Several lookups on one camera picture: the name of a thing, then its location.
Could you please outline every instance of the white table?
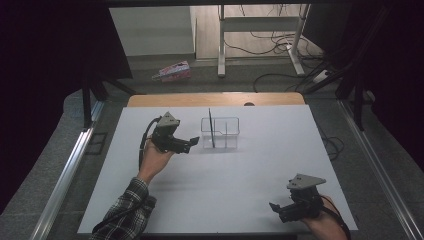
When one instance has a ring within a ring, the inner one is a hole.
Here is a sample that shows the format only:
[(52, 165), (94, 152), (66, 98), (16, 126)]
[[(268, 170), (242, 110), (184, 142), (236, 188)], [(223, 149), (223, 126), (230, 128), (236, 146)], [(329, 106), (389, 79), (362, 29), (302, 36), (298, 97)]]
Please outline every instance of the white table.
[[(174, 136), (200, 136), (208, 107), (124, 108), (78, 233), (91, 233), (137, 174), (138, 148), (148, 123), (166, 111), (181, 120)], [(268, 203), (292, 204), (288, 180), (296, 173), (325, 178), (351, 230), (357, 226), (307, 105), (211, 107), (213, 117), (238, 117), (237, 149), (204, 149), (174, 155), (150, 184), (158, 199), (145, 233), (296, 234), (300, 222), (282, 223)]]

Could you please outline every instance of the plaid sleeve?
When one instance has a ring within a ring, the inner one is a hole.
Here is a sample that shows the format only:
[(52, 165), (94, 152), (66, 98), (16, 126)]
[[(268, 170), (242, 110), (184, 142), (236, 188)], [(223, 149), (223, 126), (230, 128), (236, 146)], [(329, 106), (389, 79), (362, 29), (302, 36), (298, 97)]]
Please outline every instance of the plaid sleeve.
[(100, 228), (91, 235), (91, 240), (100, 239), (134, 239), (146, 228), (150, 214), (155, 207), (156, 199), (149, 196), (147, 184), (133, 178), (118, 200), (112, 205), (104, 219), (119, 214), (144, 201), (141, 208), (119, 218)]

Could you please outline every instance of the human hand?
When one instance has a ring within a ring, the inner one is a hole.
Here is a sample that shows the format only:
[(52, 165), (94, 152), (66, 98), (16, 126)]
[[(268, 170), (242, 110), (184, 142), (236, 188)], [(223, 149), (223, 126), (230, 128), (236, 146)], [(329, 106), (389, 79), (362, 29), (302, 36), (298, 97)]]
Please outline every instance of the human hand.
[(143, 161), (137, 177), (149, 184), (153, 177), (165, 168), (172, 155), (174, 155), (172, 151), (165, 153), (159, 151), (153, 142), (147, 139), (146, 146), (144, 147)]
[[(324, 206), (337, 214), (333, 200), (323, 195)], [(320, 240), (347, 240), (346, 234), (336, 219), (328, 213), (321, 211), (317, 218), (303, 218), (301, 220), (308, 226), (312, 234)]]

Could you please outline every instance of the clear plastic box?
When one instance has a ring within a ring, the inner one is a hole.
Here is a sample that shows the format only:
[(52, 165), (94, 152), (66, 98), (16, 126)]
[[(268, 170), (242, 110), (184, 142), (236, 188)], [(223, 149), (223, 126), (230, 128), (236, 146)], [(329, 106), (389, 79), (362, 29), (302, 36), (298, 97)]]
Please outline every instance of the clear plastic box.
[(202, 118), (201, 131), (203, 148), (237, 148), (237, 139), (240, 134), (239, 119), (237, 117)]

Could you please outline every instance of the wooden table edge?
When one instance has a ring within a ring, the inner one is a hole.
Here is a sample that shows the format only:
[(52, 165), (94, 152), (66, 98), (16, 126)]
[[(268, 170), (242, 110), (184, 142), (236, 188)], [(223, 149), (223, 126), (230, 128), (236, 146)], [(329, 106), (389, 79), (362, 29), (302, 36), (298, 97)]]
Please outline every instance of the wooden table edge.
[(300, 93), (173, 93), (133, 95), (127, 107), (202, 107), (202, 106), (304, 105)]

